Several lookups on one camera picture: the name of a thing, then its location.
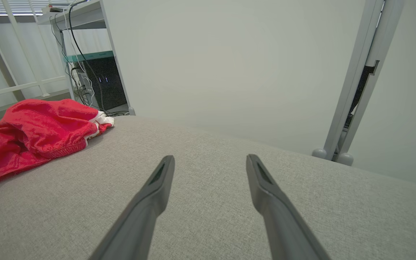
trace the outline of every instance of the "red garment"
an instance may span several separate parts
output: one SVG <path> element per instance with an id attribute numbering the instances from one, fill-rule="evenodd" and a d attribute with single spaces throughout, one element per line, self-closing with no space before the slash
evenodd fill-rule
<path id="1" fill-rule="evenodd" d="M 114 118 L 71 99 L 27 99 L 0 121 L 0 181 L 69 155 L 114 126 Z"/>

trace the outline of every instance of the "beige textured upholstery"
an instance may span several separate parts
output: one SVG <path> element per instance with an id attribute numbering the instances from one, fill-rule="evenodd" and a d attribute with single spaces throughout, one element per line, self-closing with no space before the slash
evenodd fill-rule
<path id="1" fill-rule="evenodd" d="M 0 183 L 0 259 L 86 259 L 164 155 L 175 156 L 150 259 L 270 259 L 247 182 L 259 155 L 334 260 L 416 259 L 416 185 L 142 117 Z"/>

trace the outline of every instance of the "white cable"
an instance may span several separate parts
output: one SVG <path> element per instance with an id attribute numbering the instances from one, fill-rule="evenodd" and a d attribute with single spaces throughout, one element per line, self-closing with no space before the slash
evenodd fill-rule
<path id="1" fill-rule="evenodd" d="M 80 67 L 80 69 L 82 69 L 83 70 L 83 72 L 84 72 L 84 74 L 86 74 L 86 69 L 84 68 L 84 66 L 81 66 L 81 62 L 79 61 L 79 59 L 78 59 L 78 53 L 76 53 L 76 49 L 75 49 L 75 46 L 73 45 L 73 37 L 72 37 L 72 32 L 71 32 L 71 30 L 72 30 L 72 28 L 70 28 L 70 30 L 68 30 L 68 24 L 67 24 L 67 22 L 66 22 L 66 14 L 65 14 L 65 12 L 66 11 L 68 11 L 69 9 L 70 9 L 70 7 L 76 2 L 76 1 L 78 1 L 78 0 L 74 0 L 73 2 L 71 2 L 67 7 L 65 7 L 64 8 L 64 11 L 63 11 L 63 15 L 64 15 L 64 19 L 65 19 L 65 28 L 66 28 L 66 30 L 67 30 L 67 32 L 68 32 L 68 36 L 70 37 L 70 43 L 71 43 L 71 47 L 73 48 L 73 51 L 75 52 L 75 56 L 76 56 L 76 61 L 78 62 L 78 65 L 79 65 L 79 67 Z M 92 96 L 91 96 L 91 103 L 89 104 L 89 107 L 91 107 L 92 106 L 92 98 L 94 97 L 94 95 L 96 94 L 96 92 L 94 92 L 94 88 L 92 87 L 92 81 L 89 79 L 89 77 L 87 76 L 87 74 L 86 74 L 86 79 L 89 81 L 89 84 L 91 85 L 91 90 L 92 90 Z"/>

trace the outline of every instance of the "black cable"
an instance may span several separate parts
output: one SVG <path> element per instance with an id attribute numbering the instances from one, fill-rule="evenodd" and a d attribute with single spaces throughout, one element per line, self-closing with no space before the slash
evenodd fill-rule
<path id="1" fill-rule="evenodd" d="M 104 111 L 104 113 L 107 115 L 107 112 L 106 112 L 106 110 L 105 110 L 105 108 L 104 108 L 104 96 L 103 96 L 103 94 L 102 94 L 102 86 L 101 86 L 101 84 L 100 84 L 99 77 L 97 77 L 96 72 L 94 72 L 94 69 L 92 69 L 92 66 L 89 64 L 89 62 L 88 62 L 88 60 L 86 59 L 85 55 L 83 54 L 83 52 L 82 52 L 82 51 L 81 51 L 81 49 L 79 48 L 78 43 L 76 42 L 76 39 L 75 39 L 75 35 L 74 35 L 74 33 L 73 33 L 73 28 L 72 28 L 71 13 L 72 13 L 72 9 L 73 9 L 73 7 L 75 7 L 76 5 L 79 5 L 79 4 L 81 4 L 81 3 L 87 2 L 87 1 L 88 1 L 88 0 L 83 0 L 83 1 L 80 1 L 80 2 L 78 2 L 78 3 L 74 3 L 73 5 L 71 5 L 70 10 L 68 10 L 68 22 L 69 22 L 69 24 L 70 24 L 70 32 L 71 32 L 71 36 L 73 37 L 73 40 L 74 40 L 74 42 L 75 42 L 75 45 L 76 45 L 76 47 L 78 48 L 78 51 L 81 53 L 81 56 L 83 57 L 84 62 L 88 65 L 88 67 L 91 69 L 92 74 L 93 74 L 93 75 L 94 75 L 94 77 L 96 78 L 97 85 L 99 86 L 99 92 L 100 92 L 100 103 L 101 103 L 101 105 L 102 105 L 102 110 L 103 110 L 103 111 Z"/>

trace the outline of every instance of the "teal shelf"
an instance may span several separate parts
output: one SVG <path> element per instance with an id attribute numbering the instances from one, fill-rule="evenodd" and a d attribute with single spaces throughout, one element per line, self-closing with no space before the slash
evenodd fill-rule
<path id="1" fill-rule="evenodd" d="M 113 51 L 101 51 L 101 52 L 94 52 L 94 53 L 84 53 L 84 57 L 87 60 L 113 57 Z M 84 61 L 85 59 L 83 59 L 83 56 L 81 56 L 81 54 L 78 54 L 78 60 L 76 59 L 76 55 L 67 56 L 67 60 L 68 60 L 68 62 L 77 62 L 78 60 L 79 61 Z"/>

